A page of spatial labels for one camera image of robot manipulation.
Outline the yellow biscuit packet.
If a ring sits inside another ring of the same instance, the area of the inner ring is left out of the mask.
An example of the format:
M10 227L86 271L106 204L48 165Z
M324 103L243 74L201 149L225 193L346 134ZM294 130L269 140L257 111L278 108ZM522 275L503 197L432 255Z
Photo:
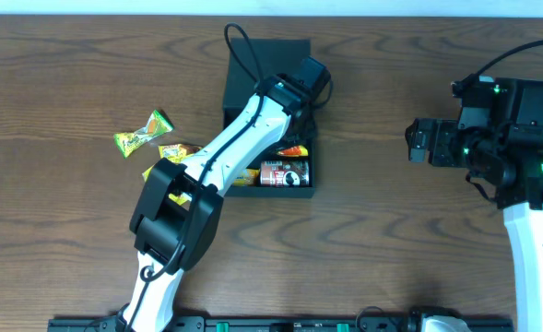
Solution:
M233 181L233 186L256 186L260 171L258 169L244 169Z

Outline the red Pringles can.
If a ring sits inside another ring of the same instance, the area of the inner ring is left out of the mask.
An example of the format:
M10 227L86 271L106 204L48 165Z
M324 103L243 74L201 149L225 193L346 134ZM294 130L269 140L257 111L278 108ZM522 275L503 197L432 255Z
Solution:
M261 163L260 185L271 187L304 187L310 184L310 168L306 160L268 160Z

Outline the orange yellow peanut snack packet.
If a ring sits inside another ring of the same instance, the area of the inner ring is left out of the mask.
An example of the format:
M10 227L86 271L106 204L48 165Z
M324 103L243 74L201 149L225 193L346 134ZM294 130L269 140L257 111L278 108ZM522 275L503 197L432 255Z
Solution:
M309 150L304 145L298 145L291 148L281 149L277 152L277 155L290 158L308 157Z

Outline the yellow Apollo chocolate cake packet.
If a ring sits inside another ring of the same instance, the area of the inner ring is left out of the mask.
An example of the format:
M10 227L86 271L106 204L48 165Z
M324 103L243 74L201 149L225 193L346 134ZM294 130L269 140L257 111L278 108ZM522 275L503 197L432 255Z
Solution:
M180 163L201 149L202 147L196 145L169 144L159 146L159 155L162 159L167 159L173 163Z

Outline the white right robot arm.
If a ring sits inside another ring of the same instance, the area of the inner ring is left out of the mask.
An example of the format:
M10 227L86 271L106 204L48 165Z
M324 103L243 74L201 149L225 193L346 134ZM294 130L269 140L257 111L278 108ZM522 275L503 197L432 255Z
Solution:
M477 77L457 82L455 120L417 118L408 158L462 168L494 187L513 254L517 328L543 331L543 81Z

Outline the green pandan cake packet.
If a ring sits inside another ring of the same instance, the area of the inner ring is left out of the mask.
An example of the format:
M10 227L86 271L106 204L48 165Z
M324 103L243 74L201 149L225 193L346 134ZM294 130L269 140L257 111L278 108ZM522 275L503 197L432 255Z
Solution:
M173 124L160 111L154 110L143 127L134 132L116 133L113 140L126 159L147 142L173 130Z

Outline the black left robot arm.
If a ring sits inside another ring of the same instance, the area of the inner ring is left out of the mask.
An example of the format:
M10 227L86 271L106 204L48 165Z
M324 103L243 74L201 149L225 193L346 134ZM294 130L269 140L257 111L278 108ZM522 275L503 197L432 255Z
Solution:
M139 270L116 330L169 325L184 272L213 243L224 195L240 172L302 121L330 80L327 67L308 56L295 74L258 82L240 114L193 156L152 167L130 221Z

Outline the black gift box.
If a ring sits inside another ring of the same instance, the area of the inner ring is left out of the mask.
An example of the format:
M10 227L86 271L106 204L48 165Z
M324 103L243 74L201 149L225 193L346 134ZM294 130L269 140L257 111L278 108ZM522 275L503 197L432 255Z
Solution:
M264 74L295 74L301 61L311 54L308 40L253 39L252 44ZM253 95L254 82L234 59L229 60L226 87L222 101L223 125L229 126L238 117ZM315 193L315 136L302 144L309 155L303 160L309 165L309 183L305 186L272 187L256 183L254 186L232 186L227 196L250 198L311 198Z

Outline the yellow Apollo wafer packet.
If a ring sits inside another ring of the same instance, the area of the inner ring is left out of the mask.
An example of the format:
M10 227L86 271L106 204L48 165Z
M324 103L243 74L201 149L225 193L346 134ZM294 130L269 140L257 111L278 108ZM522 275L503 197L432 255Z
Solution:
M143 177L143 180L144 182L146 182L148 180L148 177L150 175L150 172L152 171L152 166L150 166L148 169L146 169L143 173L142 173L142 177ZM168 195L168 198L179 204L180 206L183 206L185 203L187 202L190 202L191 201L191 197L185 193L181 193L181 194L169 194Z

